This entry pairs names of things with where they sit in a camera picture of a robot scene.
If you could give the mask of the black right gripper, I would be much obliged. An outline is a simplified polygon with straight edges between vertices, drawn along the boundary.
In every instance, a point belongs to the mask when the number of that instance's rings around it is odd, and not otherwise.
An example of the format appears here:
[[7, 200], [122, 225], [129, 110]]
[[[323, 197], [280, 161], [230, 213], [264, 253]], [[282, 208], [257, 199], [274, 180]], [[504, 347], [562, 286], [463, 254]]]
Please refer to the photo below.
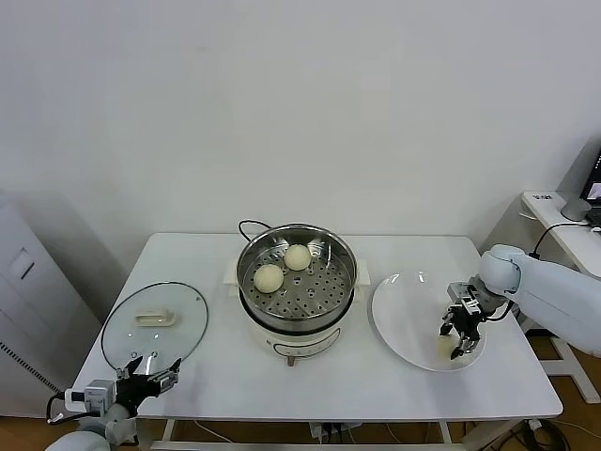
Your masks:
[[451, 352], [452, 360], [470, 354], [477, 348], [479, 339], [473, 338], [480, 337], [478, 326], [483, 317], [483, 311], [477, 302], [454, 303], [448, 307], [439, 335], [446, 336], [453, 328], [460, 335], [457, 346]]

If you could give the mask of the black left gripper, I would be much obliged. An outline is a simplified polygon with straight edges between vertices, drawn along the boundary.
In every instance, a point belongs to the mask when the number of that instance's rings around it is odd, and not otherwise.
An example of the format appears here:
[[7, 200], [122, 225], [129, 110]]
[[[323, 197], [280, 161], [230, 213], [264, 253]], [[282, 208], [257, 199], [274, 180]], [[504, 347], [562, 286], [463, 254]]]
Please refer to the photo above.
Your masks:
[[149, 397], [158, 397], [159, 390], [170, 390], [178, 382], [182, 359], [174, 361], [167, 369], [150, 376], [134, 374], [142, 363], [138, 356], [116, 370], [116, 403], [122, 406], [129, 416], [137, 416], [138, 408]]

